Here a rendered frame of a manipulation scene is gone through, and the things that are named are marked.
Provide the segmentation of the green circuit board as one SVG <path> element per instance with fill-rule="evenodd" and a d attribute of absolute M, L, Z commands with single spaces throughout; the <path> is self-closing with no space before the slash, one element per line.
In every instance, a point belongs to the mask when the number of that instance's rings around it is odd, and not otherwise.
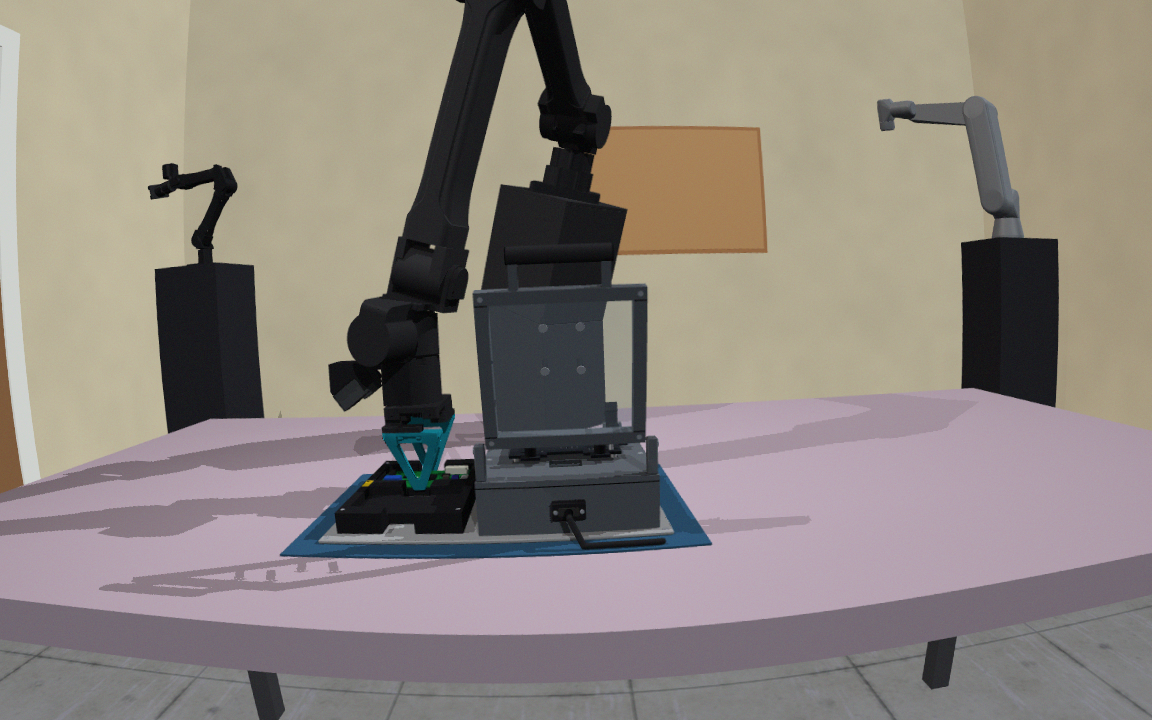
<path fill-rule="evenodd" d="M 468 470 L 468 465 L 465 465 L 465 467 L 445 467 L 444 471 L 431 471 L 430 477 L 429 477 L 429 487 L 426 487 L 426 488 L 430 488 L 430 486 L 431 486 L 431 484 L 433 484 L 434 479 L 467 479 L 468 471 L 470 471 L 470 470 Z M 420 478 L 420 471 L 414 471 L 414 473 L 416 475 L 417 478 Z M 407 488 L 412 488 L 412 486 L 410 486 L 410 480 L 408 480 L 404 477 L 404 471 L 396 471 L 396 469 L 392 469 L 389 471 L 389 473 L 387 473 L 387 477 L 384 477 L 382 479 L 384 480 L 406 480 Z"/>

